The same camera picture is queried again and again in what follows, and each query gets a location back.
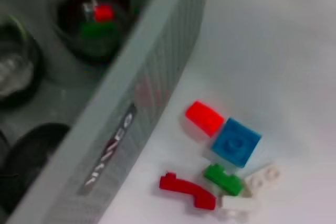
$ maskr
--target ribbed plastic side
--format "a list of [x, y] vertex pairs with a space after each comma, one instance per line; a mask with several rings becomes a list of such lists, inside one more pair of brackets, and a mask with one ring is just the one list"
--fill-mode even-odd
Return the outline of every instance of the ribbed plastic side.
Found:
[[[177, 1], [170, 20], [147, 56], [146, 64], [59, 195], [44, 223], [93, 224], [99, 220], [140, 155], [178, 82], [197, 39], [204, 3], [205, 0]], [[91, 193], [77, 195], [132, 103], [135, 103], [138, 113], [115, 155]]]

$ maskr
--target green lego brick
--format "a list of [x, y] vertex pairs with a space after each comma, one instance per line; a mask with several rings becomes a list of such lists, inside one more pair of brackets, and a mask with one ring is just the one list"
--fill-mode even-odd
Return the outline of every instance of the green lego brick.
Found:
[[80, 33], [83, 38], [90, 39], [119, 32], [114, 22], [94, 22], [82, 24], [80, 27]]
[[233, 196], [239, 195], [244, 189], [240, 178], [236, 175], [227, 175], [224, 167], [218, 164], [209, 165], [203, 176]]

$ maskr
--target gray plastic bin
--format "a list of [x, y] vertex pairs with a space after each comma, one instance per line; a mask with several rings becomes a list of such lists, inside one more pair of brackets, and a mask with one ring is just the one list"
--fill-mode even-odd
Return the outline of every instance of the gray plastic bin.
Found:
[[[4, 1], [22, 14], [41, 43], [47, 77], [26, 106], [0, 112], [0, 127], [14, 143], [41, 123], [72, 125], [7, 223], [97, 223], [180, 78], [198, 36], [205, 0], [148, 0], [130, 39], [106, 71], [85, 65], [65, 49], [50, 27], [46, 0]], [[133, 118], [127, 125], [129, 113]], [[83, 189], [123, 127], [126, 134], [118, 148], [105, 157], [92, 186]]]

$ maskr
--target red lego piece in container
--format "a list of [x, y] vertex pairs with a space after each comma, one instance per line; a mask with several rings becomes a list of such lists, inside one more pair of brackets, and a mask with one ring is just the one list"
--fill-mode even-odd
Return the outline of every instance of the red lego piece in container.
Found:
[[111, 21], [114, 19], [114, 11], [111, 6], [99, 5], [94, 8], [97, 22]]
[[199, 101], [194, 102], [185, 112], [185, 116], [210, 137], [212, 137], [224, 123], [224, 118], [221, 115]]
[[192, 182], [176, 178], [175, 173], [167, 173], [160, 179], [160, 188], [194, 196], [194, 207], [214, 210], [216, 197]]

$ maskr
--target blue lego brick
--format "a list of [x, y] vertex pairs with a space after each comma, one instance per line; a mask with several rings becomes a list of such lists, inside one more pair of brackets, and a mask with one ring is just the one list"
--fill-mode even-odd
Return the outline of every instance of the blue lego brick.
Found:
[[211, 149], [238, 167], [245, 167], [261, 135], [229, 118]]

